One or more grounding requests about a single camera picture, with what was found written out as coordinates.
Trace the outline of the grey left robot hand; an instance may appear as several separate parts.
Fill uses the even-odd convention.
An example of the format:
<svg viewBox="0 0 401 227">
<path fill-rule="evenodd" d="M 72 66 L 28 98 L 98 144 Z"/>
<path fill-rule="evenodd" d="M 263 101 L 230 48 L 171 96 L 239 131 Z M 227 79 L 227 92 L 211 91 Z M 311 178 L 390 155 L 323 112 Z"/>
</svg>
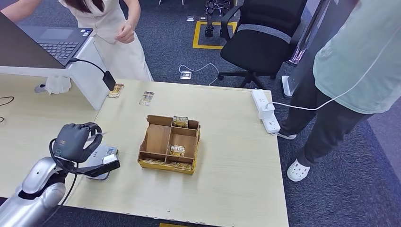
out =
<svg viewBox="0 0 401 227">
<path fill-rule="evenodd" d="M 94 122 L 66 124 L 52 146 L 52 153 L 76 163 L 85 162 L 102 142 L 102 129 Z"/>
</svg>

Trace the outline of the person's left hand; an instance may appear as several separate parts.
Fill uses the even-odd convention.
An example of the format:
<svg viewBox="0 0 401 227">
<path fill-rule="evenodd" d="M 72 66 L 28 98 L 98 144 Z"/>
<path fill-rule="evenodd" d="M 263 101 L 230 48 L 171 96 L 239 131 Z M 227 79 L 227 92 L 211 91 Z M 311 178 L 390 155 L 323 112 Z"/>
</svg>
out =
<svg viewBox="0 0 401 227">
<path fill-rule="evenodd" d="M 133 27 L 128 21 L 122 24 L 120 31 L 115 36 L 115 40 L 124 44 L 131 43 L 135 40 Z"/>
</svg>

